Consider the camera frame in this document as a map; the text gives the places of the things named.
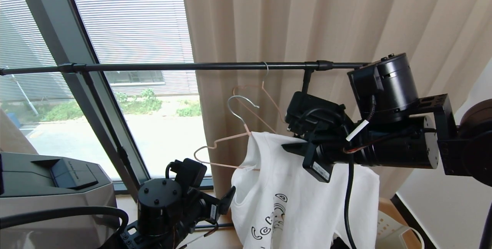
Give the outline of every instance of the hanger hook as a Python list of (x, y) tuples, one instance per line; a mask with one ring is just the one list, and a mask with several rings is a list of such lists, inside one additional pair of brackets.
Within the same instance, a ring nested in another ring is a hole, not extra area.
[(270, 72), (270, 69), (268, 68), (267, 62), (264, 61), (263, 63), (267, 66), (267, 74), (265, 74), (265, 76), (263, 76), (263, 80), (262, 80), (262, 82), (265, 82), (265, 78), (268, 76), (268, 73)]
[(232, 111), (232, 109), (231, 109), (230, 102), (231, 102), (231, 99), (232, 99), (232, 98), (234, 98), (234, 97), (235, 97), (235, 98), (239, 98), (239, 97), (240, 97), (240, 98), (242, 98), (242, 99), (244, 99), (244, 100), (248, 101), (249, 103), (251, 103), (251, 105), (253, 105), (253, 106), (254, 106), (254, 107), (256, 107), (256, 108), (259, 108), (260, 106), (255, 105), (253, 102), (251, 102), (251, 100), (249, 100), (248, 98), (246, 98), (246, 97), (244, 97), (244, 96), (242, 96), (242, 95), (233, 95), (233, 96), (229, 97), (229, 99), (227, 100), (227, 108), (229, 109), (229, 112), (231, 112), (231, 113), (232, 113), (235, 117), (237, 117), (238, 119), (241, 119), (241, 121), (243, 122), (243, 125), (245, 125), (245, 124), (246, 124), (246, 122), (244, 121), (244, 119), (243, 119), (242, 117), (240, 117), (238, 114), (234, 113), (234, 112)]

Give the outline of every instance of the white basket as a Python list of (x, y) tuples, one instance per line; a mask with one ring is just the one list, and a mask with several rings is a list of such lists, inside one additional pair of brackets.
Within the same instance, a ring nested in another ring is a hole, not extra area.
[(378, 211), (376, 249), (408, 249), (403, 234), (412, 230), (420, 240), (422, 249), (425, 249), (422, 236), (414, 228), (403, 226), (384, 212)]

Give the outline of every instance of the road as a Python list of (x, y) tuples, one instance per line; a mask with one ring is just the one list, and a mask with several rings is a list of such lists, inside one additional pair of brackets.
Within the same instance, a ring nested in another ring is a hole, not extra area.
[[(152, 177), (163, 177), (168, 163), (175, 159), (193, 159), (193, 152), (206, 145), (201, 116), (164, 118), (157, 115), (128, 115), (125, 118)], [(86, 121), (26, 125), (21, 131), (39, 154), (98, 163), (111, 179), (120, 179)], [(198, 153), (198, 157), (209, 160), (205, 149)]]

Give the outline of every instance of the building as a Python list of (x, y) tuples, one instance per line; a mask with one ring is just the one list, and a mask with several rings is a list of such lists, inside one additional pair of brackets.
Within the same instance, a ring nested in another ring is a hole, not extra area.
[[(75, 1), (100, 63), (193, 62), (183, 0)], [(25, 0), (0, 0), (0, 66), (49, 65), (55, 62)], [(193, 71), (115, 71), (106, 77), (115, 93), (198, 93)], [(60, 73), (0, 77), (0, 100), (24, 100), (21, 89), (32, 101), (72, 98)]]

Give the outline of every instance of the window pane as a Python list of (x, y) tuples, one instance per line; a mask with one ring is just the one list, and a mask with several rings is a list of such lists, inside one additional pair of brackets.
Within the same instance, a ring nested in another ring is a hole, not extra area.
[[(0, 66), (55, 65), (25, 0), (0, 6)], [(120, 179), (60, 73), (0, 76), (0, 106), (39, 154), (98, 163)]]
[[(101, 63), (193, 62), (183, 0), (75, 1)], [(106, 77), (151, 176), (206, 144), (194, 71)]]

